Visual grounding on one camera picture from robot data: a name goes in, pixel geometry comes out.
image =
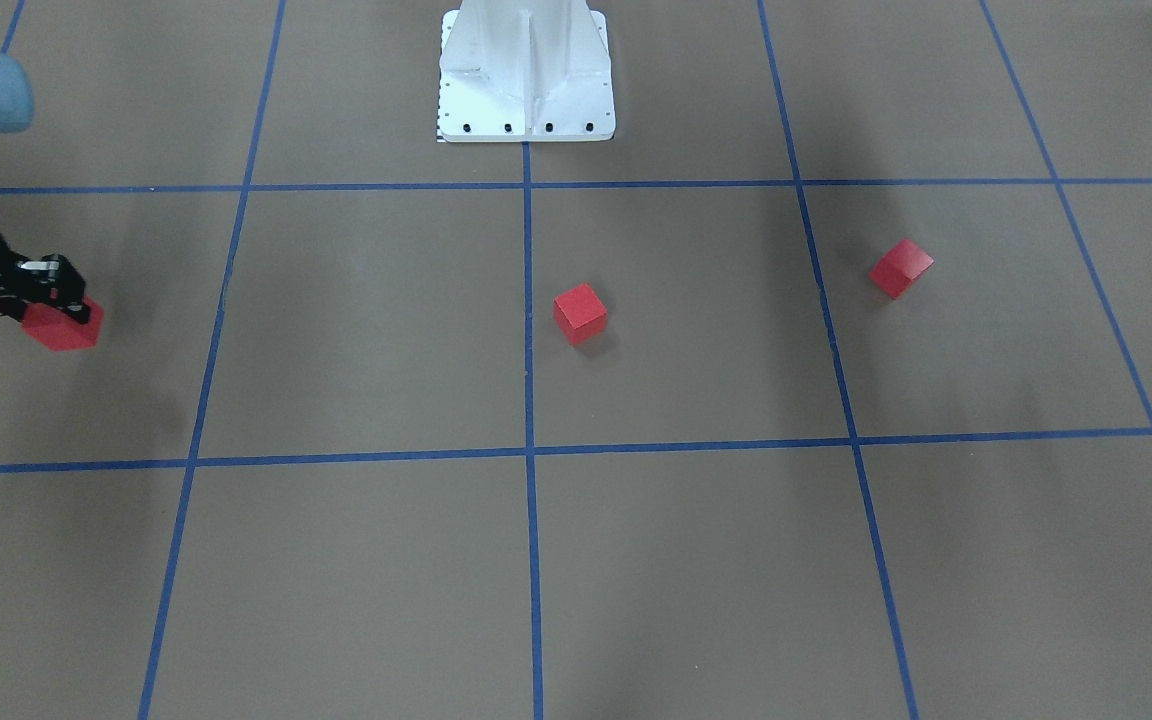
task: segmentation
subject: red cube held by gripper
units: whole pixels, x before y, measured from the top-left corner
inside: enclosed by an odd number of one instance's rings
[[[105,323],[105,310],[96,305],[91,297],[84,297],[83,304],[92,309],[91,319],[86,325],[75,323],[69,314],[61,313],[54,306],[33,302],[24,309],[20,328],[33,340],[47,346],[47,350],[55,353],[94,347],[96,339],[100,336],[101,323]]]
[[[589,283],[581,283],[554,300],[554,323],[567,342],[579,344],[607,328],[607,308]]]
[[[924,252],[922,247],[914,244],[911,240],[902,240],[882,256],[882,259],[869,271],[869,279],[874,285],[882,288],[892,300],[901,296],[902,291],[909,290],[909,286],[918,279],[927,268],[931,268],[932,256]]]

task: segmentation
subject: grid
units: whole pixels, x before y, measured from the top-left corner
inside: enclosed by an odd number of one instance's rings
[[[328,464],[329,462],[393,462],[393,461],[423,461],[423,460],[448,460],[448,458],[480,458],[480,457],[522,457],[526,462],[526,520],[529,520],[529,556],[530,556],[530,579],[531,579],[531,637],[532,637],[532,703],[535,704],[536,720],[544,715],[544,674],[543,674],[543,632],[541,632],[541,598],[540,598],[540,548],[538,528],[538,502],[536,502],[536,457],[540,456],[563,456],[563,455],[602,455],[602,454],[653,454],[653,452],[696,452],[696,450],[768,450],[770,448],[809,448],[809,447],[846,447],[850,448],[856,479],[861,486],[861,498],[864,501],[865,516],[867,516],[870,541],[873,544],[874,564],[879,582],[882,588],[882,599],[886,602],[887,619],[890,623],[890,635],[893,650],[897,659],[902,688],[905,694],[905,705],[909,717],[916,719],[919,715],[918,702],[916,700],[916,683],[911,679],[909,664],[905,659],[904,642],[902,642],[900,619],[895,594],[892,591],[890,577],[888,577],[886,560],[882,553],[882,537],[879,532],[879,521],[872,495],[870,495],[867,469],[865,469],[864,448],[872,446],[900,446],[900,445],[934,445],[934,444],[961,444],[961,442],[1018,442],[1036,441],[1036,439],[1059,439],[1078,438],[1111,438],[1111,437],[1147,437],[1152,438],[1152,402],[1132,351],[1126,341],[1115,316],[1114,306],[1108,300],[1105,287],[1097,272],[1096,263],[1087,250],[1087,242],[1083,238],[1083,233],[1075,217],[1073,206],[1066,196],[1067,185],[1087,184],[1128,184],[1147,185],[1152,184],[1152,177],[1119,177],[1119,179],[1069,179],[1060,176],[1056,165],[1048,152],[1047,142],[1044,141],[1041,128],[1039,128],[1034,113],[1030,109],[1029,100],[1024,88],[1021,85],[1020,76],[1011,65],[1009,53],[1005,45],[1005,38],[996,26],[995,18],[991,13],[988,0],[978,0],[984,23],[987,23],[990,32],[995,41],[998,55],[1005,63],[1007,76],[1018,97],[1021,108],[1028,120],[1030,131],[1043,156],[1046,165],[1047,177],[1000,177],[1000,179],[805,179],[801,174],[799,159],[795,146],[795,136],[790,120],[790,107],[793,99],[786,99],[782,89],[780,70],[776,65],[776,47],[774,47],[773,36],[767,17],[767,8],[764,0],[756,0],[759,18],[761,22],[765,51],[772,74],[772,88],[776,106],[780,109],[780,119],[785,135],[785,151],[791,168],[789,179],[722,179],[722,181],[627,181],[627,182],[541,182],[532,179],[531,149],[524,143],[521,147],[522,180],[520,182],[452,182],[452,183],[287,183],[287,184],[262,184],[253,183],[252,175],[256,166],[256,158],[259,154],[262,141],[262,124],[264,124],[266,104],[270,99],[270,86],[273,82],[275,67],[278,63],[279,38],[282,33],[285,10],[287,0],[279,0],[274,17],[274,25],[271,28],[270,51],[266,56],[264,81],[262,82],[262,93],[257,104],[256,115],[252,122],[251,141],[248,146],[247,168],[241,183],[237,184],[192,184],[192,185],[93,185],[93,187],[0,187],[0,196],[10,195],[116,195],[116,194],[188,194],[188,192],[237,192],[238,207],[234,217],[233,233],[229,242],[227,262],[225,262],[223,281],[221,281],[220,301],[215,310],[214,325],[212,325],[210,348],[207,353],[204,379],[202,379],[200,393],[198,393],[197,410],[195,415],[192,441],[185,457],[168,460],[120,460],[120,461],[84,461],[84,462],[20,462],[18,464],[0,464],[0,473],[60,473],[60,471],[91,471],[91,470],[136,470],[136,469],[179,469],[183,470],[184,479],[180,490],[177,516],[172,536],[168,564],[164,574],[159,611],[156,615],[154,637],[150,657],[147,658],[145,684],[141,697],[141,717],[150,717],[152,697],[154,697],[154,684],[157,674],[157,662],[162,646],[162,638],[168,624],[169,608],[175,568],[177,568],[180,544],[187,524],[189,509],[189,497],[191,497],[195,471],[198,468],[237,468],[237,467],[260,467],[260,465],[304,465],[304,464]],[[1,51],[6,53],[12,46],[15,32],[17,32],[20,17],[26,8],[26,0],[18,0],[12,15],[10,24]],[[1066,430],[1032,430],[1032,432],[998,432],[998,433],[947,433],[947,434],[909,434],[909,435],[863,435],[856,429],[856,420],[851,408],[851,396],[847,389],[846,359],[838,348],[838,336],[835,324],[831,314],[829,297],[824,281],[820,259],[814,243],[812,214],[810,214],[806,188],[809,187],[879,187],[879,185],[1041,185],[1051,187],[1061,200],[1064,217],[1068,219],[1069,229],[1079,255],[1087,268],[1089,278],[1096,288],[1097,297],[1100,300],[1102,312],[1111,325],[1112,333],[1121,351],[1121,359],[1134,381],[1137,389],[1140,406],[1149,418],[1146,427],[1119,427],[1119,429],[1066,429]],[[794,188],[796,192],[797,206],[799,206],[801,221],[803,222],[808,251],[812,259],[814,281],[819,291],[820,313],[823,313],[824,327],[831,344],[833,370],[838,384],[838,400],[842,406],[842,414],[846,418],[846,437],[826,438],[783,438],[783,439],[748,439],[748,441],[714,441],[714,442],[659,442],[659,444],[607,444],[607,445],[538,445],[535,433],[535,297],[532,297],[532,197],[536,191],[562,191],[562,190],[589,190],[589,188],[604,188],[604,190],[616,190],[616,188],[704,188],[704,187],[785,187]],[[522,259],[522,273],[524,273],[525,288],[525,318],[524,318],[524,346],[525,346],[525,441],[521,446],[509,447],[471,447],[471,448],[447,448],[447,450],[396,450],[396,452],[340,452],[340,454],[320,455],[279,455],[279,456],[202,456],[200,440],[204,433],[207,406],[211,393],[212,377],[214,377],[221,336],[225,324],[225,296],[233,278],[234,260],[236,260],[238,243],[242,240],[244,217],[247,217],[247,203],[252,192],[312,192],[312,191],[475,191],[475,190],[509,190],[518,191],[522,197],[522,217],[524,217],[524,259]]]

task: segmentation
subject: white plastic base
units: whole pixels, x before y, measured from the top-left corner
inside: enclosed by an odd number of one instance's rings
[[[584,0],[467,0],[444,15],[438,138],[611,141],[607,18]]]

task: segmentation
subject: blue joint cap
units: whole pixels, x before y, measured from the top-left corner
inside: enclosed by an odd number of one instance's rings
[[[0,54],[0,132],[22,132],[33,122],[33,90],[17,61]]]

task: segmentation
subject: red cube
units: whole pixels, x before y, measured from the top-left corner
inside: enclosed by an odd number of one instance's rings
[[[554,323],[567,342],[579,344],[607,328],[607,308],[589,283],[573,287],[554,300]]]
[[[105,310],[96,305],[91,297],[84,297],[84,304],[91,306],[91,319],[86,325],[78,325],[69,314],[61,313],[54,306],[41,302],[24,309],[24,318],[20,319],[20,328],[29,336],[44,343],[52,351],[82,350],[96,346],[100,336],[100,325],[105,320]]]
[[[882,288],[892,300],[901,296],[902,291],[909,290],[909,286],[918,279],[927,268],[931,268],[932,256],[924,252],[922,247],[914,244],[911,240],[902,240],[882,256],[882,259],[869,271],[869,279],[874,285]]]

